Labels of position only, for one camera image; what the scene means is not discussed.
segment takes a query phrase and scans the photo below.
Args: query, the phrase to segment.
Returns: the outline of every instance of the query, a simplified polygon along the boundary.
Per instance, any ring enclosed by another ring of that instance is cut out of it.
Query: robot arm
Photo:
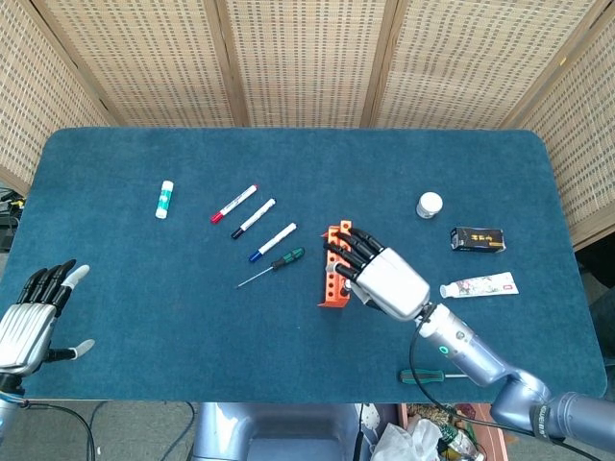
[[[89,271],[89,266],[81,266],[67,277],[74,265],[71,259],[34,273],[0,321],[0,445],[25,401],[22,378],[35,373],[43,362],[75,360],[94,345],[88,339],[76,348],[49,349],[57,319],[72,290]]]
[[[478,386],[500,379],[506,383],[493,402],[491,416],[499,424],[532,432],[543,440],[571,437],[615,452],[615,403],[577,393],[555,398],[536,376],[508,364],[445,305],[429,309],[428,284],[395,251],[373,236],[351,229],[346,241],[365,260],[358,267],[336,265],[359,298],[399,321],[414,321],[419,334],[436,346]]]

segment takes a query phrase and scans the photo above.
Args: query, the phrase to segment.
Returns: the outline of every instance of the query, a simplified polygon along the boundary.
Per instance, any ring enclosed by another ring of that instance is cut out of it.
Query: wicker panel
[[[498,127],[592,4],[410,1],[376,125]]]
[[[570,226],[615,203],[614,42],[615,18],[522,122],[547,144]]]
[[[82,125],[107,122],[33,18],[16,1],[0,1],[3,179],[27,192],[49,135]]]
[[[233,124],[204,0],[44,3],[126,123]]]
[[[357,127],[384,0],[229,0],[255,126]]]

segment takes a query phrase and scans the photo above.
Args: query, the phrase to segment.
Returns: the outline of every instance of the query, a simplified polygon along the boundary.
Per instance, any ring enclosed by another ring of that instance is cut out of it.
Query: green screwdriver
[[[242,281],[235,288],[239,288],[239,287],[245,285],[246,283],[248,283],[249,281],[257,279],[258,277],[262,276],[266,272],[277,271],[281,267],[286,266],[286,265],[290,264],[291,262],[295,262],[297,259],[299,259],[301,256],[303,256],[305,253],[306,253],[306,249],[304,247],[295,248],[292,252],[288,252],[286,255],[282,256],[280,259],[277,259],[277,260],[273,261],[271,263],[271,267],[269,267],[268,269],[265,269],[262,272],[259,272],[258,274],[256,274],[253,277],[250,277],[246,281]]]
[[[427,382],[442,382],[445,377],[468,377],[463,374],[448,374],[444,373],[442,370],[421,370],[416,369],[416,375],[421,380],[421,384],[425,384]],[[400,380],[404,384],[416,384],[416,380],[412,375],[410,370],[402,370],[400,372]]]

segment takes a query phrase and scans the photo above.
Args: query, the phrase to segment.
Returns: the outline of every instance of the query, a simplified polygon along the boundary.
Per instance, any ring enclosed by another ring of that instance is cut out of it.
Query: plastic bag
[[[438,461],[440,429],[430,420],[413,421],[408,428],[389,424],[376,445],[372,461]]]

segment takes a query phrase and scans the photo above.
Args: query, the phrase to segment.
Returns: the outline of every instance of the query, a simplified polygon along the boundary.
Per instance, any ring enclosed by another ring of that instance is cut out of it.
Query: small box
[[[462,252],[497,253],[506,249],[501,229],[454,228],[451,248]]]

